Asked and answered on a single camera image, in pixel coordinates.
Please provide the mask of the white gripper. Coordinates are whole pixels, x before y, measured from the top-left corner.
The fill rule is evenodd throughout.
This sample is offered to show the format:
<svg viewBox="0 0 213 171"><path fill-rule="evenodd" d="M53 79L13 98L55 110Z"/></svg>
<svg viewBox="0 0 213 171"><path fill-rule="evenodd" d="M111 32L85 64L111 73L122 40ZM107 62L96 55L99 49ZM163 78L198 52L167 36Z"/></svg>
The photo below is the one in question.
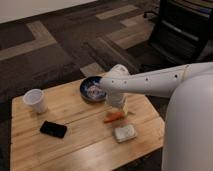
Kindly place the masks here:
<svg viewBox="0 0 213 171"><path fill-rule="evenodd" d="M121 108L123 116L128 115L129 109L127 103L125 103L125 95L123 93L108 93L106 96L106 104L108 106Z"/></svg>

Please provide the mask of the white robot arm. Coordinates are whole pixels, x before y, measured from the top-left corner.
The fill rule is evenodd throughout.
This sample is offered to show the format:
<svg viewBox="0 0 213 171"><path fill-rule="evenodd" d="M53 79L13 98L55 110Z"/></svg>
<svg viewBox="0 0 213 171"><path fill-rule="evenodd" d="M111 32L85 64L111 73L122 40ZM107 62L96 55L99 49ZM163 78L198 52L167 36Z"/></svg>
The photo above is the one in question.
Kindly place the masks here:
<svg viewBox="0 0 213 171"><path fill-rule="evenodd" d="M115 65L100 81L111 106L126 93L169 100L162 171L213 171L213 62L185 64L131 75Z"/></svg>

